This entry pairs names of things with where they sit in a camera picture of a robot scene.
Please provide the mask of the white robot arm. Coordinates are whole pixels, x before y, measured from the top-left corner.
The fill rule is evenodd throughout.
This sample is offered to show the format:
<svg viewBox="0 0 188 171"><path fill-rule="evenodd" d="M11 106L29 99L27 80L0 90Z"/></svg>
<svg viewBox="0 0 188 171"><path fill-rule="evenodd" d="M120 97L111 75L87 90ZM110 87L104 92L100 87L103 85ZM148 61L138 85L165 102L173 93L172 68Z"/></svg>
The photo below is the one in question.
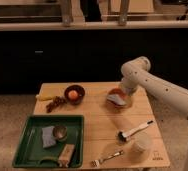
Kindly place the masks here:
<svg viewBox="0 0 188 171"><path fill-rule="evenodd" d="M149 73L151 63L145 56L135 58L121 66L120 87L127 95L132 95L137 86L159 98L188 120L188 89L175 85ZM188 152L183 167L188 171Z"/></svg>

